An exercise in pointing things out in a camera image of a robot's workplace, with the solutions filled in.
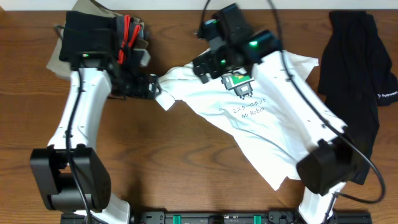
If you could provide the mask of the white printed t-shirt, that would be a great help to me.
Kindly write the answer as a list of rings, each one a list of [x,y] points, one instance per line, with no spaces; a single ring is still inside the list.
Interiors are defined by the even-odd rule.
[[[307,84],[318,59],[286,53],[291,67]],[[189,63],[171,68],[159,78],[159,84],[161,93],[156,100],[163,109],[184,101],[196,114],[232,135],[274,190],[284,179],[299,178],[296,165],[306,151],[302,135],[277,104],[275,94],[246,76],[244,69],[202,83]]]

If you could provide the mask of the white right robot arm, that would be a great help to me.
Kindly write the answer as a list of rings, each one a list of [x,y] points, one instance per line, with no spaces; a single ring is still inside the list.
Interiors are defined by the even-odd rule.
[[[342,188],[355,175],[361,153],[345,134],[345,123],[332,116],[299,77],[284,51],[282,32],[254,32],[237,4],[200,19],[199,39],[209,51],[193,61],[193,72],[203,82],[239,68],[276,96],[292,118],[306,149],[296,170],[305,186],[298,212],[305,223],[331,223],[333,206]]]

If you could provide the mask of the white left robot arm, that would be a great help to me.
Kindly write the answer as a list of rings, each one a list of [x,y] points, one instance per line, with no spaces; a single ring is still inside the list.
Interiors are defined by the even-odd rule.
[[[70,91],[47,147],[34,149],[30,168],[48,210],[62,223],[132,223],[131,205],[112,193],[111,178],[96,153],[104,104],[110,93],[154,99],[157,75],[141,75],[150,54],[135,49],[124,64],[110,52],[77,52],[70,59]]]

